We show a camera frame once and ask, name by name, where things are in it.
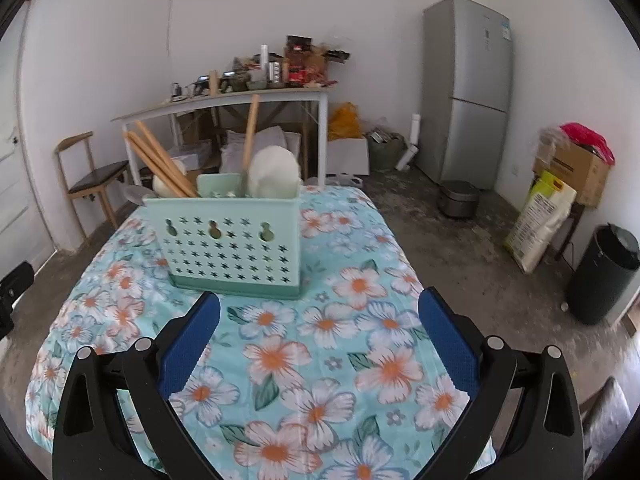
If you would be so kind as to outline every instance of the wooden chair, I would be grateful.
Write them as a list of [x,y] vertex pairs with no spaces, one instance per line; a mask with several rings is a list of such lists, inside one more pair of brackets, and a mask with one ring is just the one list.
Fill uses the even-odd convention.
[[[91,146],[89,146],[89,137],[91,137],[93,134],[93,132],[87,132],[85,134],[67,137],[66,139],[61,140],[54,150],[56,159],[58,160],[58,170],[60,171],[60,176],[65,187],[66,198],[69,200],[69,205],[71,206],[71,210],[73,211],[74,217],[76,218],[76,223],[78,224],[78,227],[80,228],[85,241],[87,240],[86,232],[84,232],[84,228],[82,227],[80,218],[78,217],[78,212],[74,207],[74,199],[96,194],[98,196],[98,199],[100,199],[100,205],[102,206],[102,210],[104,211],[105,216],[109,219],[114,229],[117,229],[118,222],[116,220],[116,215],[111,208],[111,203],[109,202],[109,197],[107,196],[106,187],[118,177],[120,177],[121,180],[124,180],[124,177],[122,175],[125,171],[127,171],[127,168],[129,167],[128,160],[121,160],[120,162],[114,162],[113,164],[108,164],[107,166],[103,166],[102,168],[98,168],[96,170],[94,164],[94,156],[91,153]],[[62,169],[62,160],[60,159],[60,153],[68,150],[81,140],[84,140],[84,147],[86,149],[86,155],[89,159],[89,167],[91,168],[91,173],[76,182],[70,188],[69,184],[66,181],[65,172]]]

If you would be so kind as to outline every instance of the green plastic basket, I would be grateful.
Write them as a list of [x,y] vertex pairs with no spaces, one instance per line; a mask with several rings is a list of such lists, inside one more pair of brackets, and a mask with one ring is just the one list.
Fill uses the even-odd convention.
[[198,176],[200,198],[145,198],[175,286],[290,300],[300,295],[298,197],[226,198],[240,175]]

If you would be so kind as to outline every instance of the blue gripper pad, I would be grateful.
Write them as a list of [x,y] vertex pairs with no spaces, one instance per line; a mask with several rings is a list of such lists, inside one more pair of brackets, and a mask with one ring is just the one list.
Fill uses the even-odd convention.
[[189,311],[185,325],[162,357],[158,390],[164,400],[168,400],[172,393],[180,392],[184,388],[204,347],[220,322],[218,297],[209,294],[203,299],[203,296],[191,307],[192,310],[195,309],[194,312]]
[[473,400],[480,389],[478,360],[442,301],[439,295],[425,289],[418,299],[418,316],[455,387]]

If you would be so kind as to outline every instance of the silver refrigerator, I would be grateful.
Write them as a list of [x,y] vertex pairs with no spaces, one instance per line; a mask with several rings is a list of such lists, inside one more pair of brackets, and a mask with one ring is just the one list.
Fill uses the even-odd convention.
[[425,9],[416,165],[434,182],[494,186],[510,104],[512,45],[508,18],[471,0]]

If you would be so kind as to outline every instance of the chair leg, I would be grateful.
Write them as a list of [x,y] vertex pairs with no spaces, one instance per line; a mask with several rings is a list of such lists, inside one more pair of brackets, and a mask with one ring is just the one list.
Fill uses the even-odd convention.
[[78,216],[78,211],[76,210],[76,206],[74,206],[74,200],[67,195],[66,196],[67,201],[69,202],[69,206],[71,207],[71,212],[73,213],[74,219],[76,220],[76,225],[78,226],[78,229],[80,229],[80,232],[82,233],[82,238],[84,238],[84,241],[86,242],[87,236],[86,236],[86,232],[84,231],[84,227],[82,227],[82,223],[80,222],[80,217]]
[[116,215],[113,213],[113,209],[111,209],[111,203],[109,202],[109,197],[107,196],[107,190],[102,188],[98,192],[98,197],[100,198],[100,205],[102,206],[102,210],[104,214],[111,222],[111,225],[114,229],[118,228],[118,221],[116,220]]

